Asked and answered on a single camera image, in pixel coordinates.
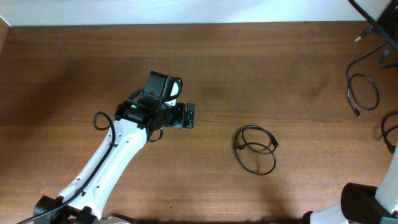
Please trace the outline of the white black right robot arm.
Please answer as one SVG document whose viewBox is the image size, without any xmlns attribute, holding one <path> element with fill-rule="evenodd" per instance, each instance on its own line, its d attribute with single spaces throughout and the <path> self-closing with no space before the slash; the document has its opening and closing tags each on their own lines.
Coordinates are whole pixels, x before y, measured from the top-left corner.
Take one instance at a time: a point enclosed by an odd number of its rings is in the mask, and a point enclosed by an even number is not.
<svg viewBox="0 0 398 224">
<path fill-rule="evenodd" d="M 348 183 L 340 201 L 326 209 L 307 212 L 306 224 L 397 223 L 397 147 L 379 187 Z"/>
</svg>

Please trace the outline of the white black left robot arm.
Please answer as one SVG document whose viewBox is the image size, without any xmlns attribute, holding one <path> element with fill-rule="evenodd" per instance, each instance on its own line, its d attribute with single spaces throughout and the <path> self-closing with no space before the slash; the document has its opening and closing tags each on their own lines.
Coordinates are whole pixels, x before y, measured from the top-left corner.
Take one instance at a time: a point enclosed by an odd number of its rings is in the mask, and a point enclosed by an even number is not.
<svg viewBox="0 0 398 224">
<path fill-rule="evenodd" d="M 124 215 L 103 217 L 103 210 L 122 173 L 149 142 L 153 132 L 165 127 L 192 129 L 193 103 L 178 103 L 183 81 L 179 77 L 150 72 L 147 83 L 118 104 L 114 116 L 104 112 L 108 125 L 103 142 L 76 178 L 57 198 L 43 196 L 26 223 L 132 223 Z"/>
</svg>

